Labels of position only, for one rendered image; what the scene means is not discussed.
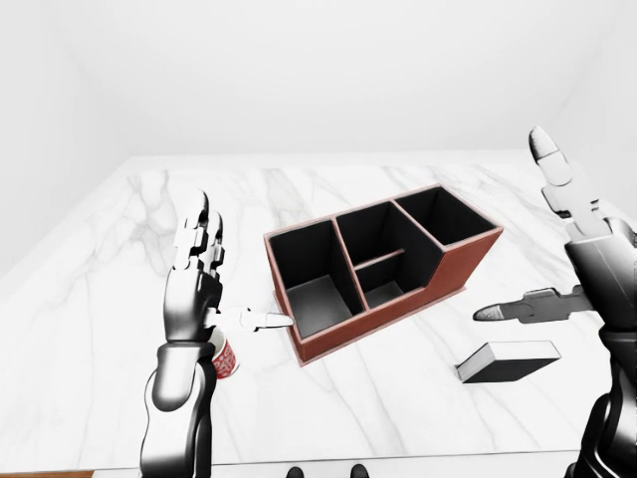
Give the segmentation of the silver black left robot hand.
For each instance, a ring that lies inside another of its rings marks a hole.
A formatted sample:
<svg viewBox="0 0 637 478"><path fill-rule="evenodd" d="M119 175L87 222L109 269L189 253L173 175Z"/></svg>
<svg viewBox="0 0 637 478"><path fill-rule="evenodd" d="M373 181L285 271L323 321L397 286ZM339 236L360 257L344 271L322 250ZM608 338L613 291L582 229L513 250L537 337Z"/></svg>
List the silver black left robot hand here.
<svg viewBox="0 0 637 478"><path fill-rule="evenodd" d="M165 286L163 320L170 342L205 342L215 329L225 333L257 332L290 327L280 313L246 307L220 309L223 285L223 219L212 210L206 193L197 189L175 234L175 257Z"/></svg>

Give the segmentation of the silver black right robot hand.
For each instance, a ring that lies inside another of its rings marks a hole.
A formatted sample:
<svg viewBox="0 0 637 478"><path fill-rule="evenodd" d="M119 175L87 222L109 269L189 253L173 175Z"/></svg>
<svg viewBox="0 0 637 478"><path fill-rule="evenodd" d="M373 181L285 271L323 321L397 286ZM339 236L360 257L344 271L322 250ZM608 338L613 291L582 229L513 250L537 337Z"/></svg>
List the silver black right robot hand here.
<svg viewBox="0 0 637 478"><path fill-rule="evenodd" d="M607 329L637 332L637 233L625 221L602 215L598 195L541 127L531 130L529 146L546 180L541 193L565 222L564 249L580 284L569 294L554 288L530 291L520 300L485 307L473 319L536 324L593 310Z"/></svg>

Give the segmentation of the white book with black cover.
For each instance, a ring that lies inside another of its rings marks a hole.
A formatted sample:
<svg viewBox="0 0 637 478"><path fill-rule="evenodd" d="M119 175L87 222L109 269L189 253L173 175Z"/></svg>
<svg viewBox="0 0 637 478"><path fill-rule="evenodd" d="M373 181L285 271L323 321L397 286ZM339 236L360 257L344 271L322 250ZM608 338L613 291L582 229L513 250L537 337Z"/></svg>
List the white book with black cover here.
<svg viewBox="0 0 637 478"><path fill-rule="evenodd" d="M456 366L462 383L519 380L561 358L551 341L488 342Z"/></svg>

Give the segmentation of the red-brown desk caddy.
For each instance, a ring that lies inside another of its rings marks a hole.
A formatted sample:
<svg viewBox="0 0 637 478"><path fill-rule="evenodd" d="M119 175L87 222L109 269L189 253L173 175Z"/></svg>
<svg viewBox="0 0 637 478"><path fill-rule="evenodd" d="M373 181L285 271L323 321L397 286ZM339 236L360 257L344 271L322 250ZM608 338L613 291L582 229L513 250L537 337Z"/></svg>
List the red-brown desk caddy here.
<svg viewBox="0 0 637 478"><path fill-rule="evenodd" d="M434 184L265 234L299 364L463 291L503 231Z"/></svg>

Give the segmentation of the red white patterned mug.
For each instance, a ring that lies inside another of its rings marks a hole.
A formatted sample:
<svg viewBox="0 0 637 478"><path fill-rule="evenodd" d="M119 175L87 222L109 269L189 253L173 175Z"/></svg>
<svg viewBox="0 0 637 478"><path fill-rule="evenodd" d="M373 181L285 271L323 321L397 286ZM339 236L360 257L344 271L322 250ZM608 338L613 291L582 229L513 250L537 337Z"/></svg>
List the red white patterned mug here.
<svg viewBox="0 0 637 478"><path fill-rule="evenodd" d="M209 343L214 347L212 363L217 377L223 379L231 376L239 364L225 333L219 327L214 328Z"/></svg>

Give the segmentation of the brown wooden strip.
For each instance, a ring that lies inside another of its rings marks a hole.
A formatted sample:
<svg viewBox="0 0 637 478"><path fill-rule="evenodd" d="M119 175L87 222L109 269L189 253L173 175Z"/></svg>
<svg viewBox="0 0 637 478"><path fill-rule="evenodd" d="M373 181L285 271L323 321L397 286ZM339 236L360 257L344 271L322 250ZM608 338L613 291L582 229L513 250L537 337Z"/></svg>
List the brown wooden strip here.
<svg viewBox="0 0 637 478"><path fill-rule="evenodd" d="M0 478L94 478L96 470L0 473Z"/></svg>

